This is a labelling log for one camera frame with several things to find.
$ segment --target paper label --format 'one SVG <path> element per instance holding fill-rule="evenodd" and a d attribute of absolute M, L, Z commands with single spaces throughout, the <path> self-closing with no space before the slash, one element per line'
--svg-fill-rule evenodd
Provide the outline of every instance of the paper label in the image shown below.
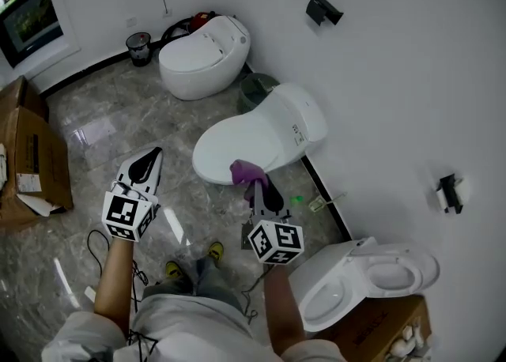
<path fill-rule="evenodd" d="M 18 192 L 42 192 L 37 174 L 16 174 Z"/>
<path fill-rule="evenodd" d="M 293 133 L 295 134 L 295 143 L 297 145 L 301 145 L 304 143 L 305 138 L 304 135 L 300 132 L 299 127 L 297 125 L 292 126 Z"/>

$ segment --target small black bin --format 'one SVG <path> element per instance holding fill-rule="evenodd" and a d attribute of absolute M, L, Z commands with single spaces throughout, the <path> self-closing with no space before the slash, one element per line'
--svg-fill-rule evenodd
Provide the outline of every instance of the small black bin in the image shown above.
<path fill-rule="evenodd" d="M 142 67 L 151 61 L 151 35 L 146 32 L 135 33 L 126 39 L 126 45 L 136 67 Z"/>

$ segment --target window frame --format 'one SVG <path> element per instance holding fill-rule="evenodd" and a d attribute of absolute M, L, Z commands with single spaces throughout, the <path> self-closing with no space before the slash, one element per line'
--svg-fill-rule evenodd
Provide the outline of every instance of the window frame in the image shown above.
<path fill-rule="evenodd" d="M 46 46 L 53 40 L 58 39 L 60 36 L 63 36 L 63 30 L 59 23 L 57 28 L 52 29 L 48 33 L 39 37 L 29 46 L 25 47 L 21 51 L 17 51 L 12 40 L 10 39 L 9 33 L 7 32 L 7 28 L 5 26 L 4 20 L 16 9 L 25 4 L 28 0 L 16 0 L 9 4 L 1 13 L 0 13 L 0 48 L 3 51 L 3 54 L 6 57 L 7 62 L 14 68 L 17 64 L 25 60 L 28 56 L 32 55 L 36 51 L 38 51 L 41 47 Z"/>

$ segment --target toilet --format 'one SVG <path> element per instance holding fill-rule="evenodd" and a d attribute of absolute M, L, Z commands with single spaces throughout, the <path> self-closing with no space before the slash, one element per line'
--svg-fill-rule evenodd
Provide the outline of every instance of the toilet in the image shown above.
<path fill-rule="evenodd" d="M 365 297 L 408 296 L 433 285 L 438 261 L 413 244 L 373 237 L 324 247 L 289 277 L 304 329 L 331 326 Z"/>
<path fill-rule="evenodd" d="M 227 88 L 250 49 L 250 34 L 235 18 L 219 16 L 161 49 L 160 75 L 172 95 L 199 100 Z"/>
<path fill-rule="evenodd" d="M 299 160 L 325 136 L 327 123 L 311 95 L 280 84 L 253 111 L 210 127 L 195 146 L 193 167 L 205 181 L 230 185 L 235 160 L 269 172 Z"/>

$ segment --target yellow shoe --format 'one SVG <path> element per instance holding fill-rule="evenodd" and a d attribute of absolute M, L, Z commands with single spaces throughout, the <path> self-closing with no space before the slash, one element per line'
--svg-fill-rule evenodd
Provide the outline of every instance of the yellow shoe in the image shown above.
<path fill-rule="evenodd" d="M 220 261 L 223 258 L 223 252 L 225 249 L 223 248 L 223 244 L 217 241 L 216 243 L 212 243 L 209 250 L 207 250 L 207 254 L 210 257 L 216 259 L 216 261 Z"/>
<path fill-rule="evenodd" d="M 182 277 L 184 275 L 183 270 L 177 263 L 174 261 L 169 261 L 165 264 L 165 275 L 170 278 L 176 279 L 177 277 Z"/>

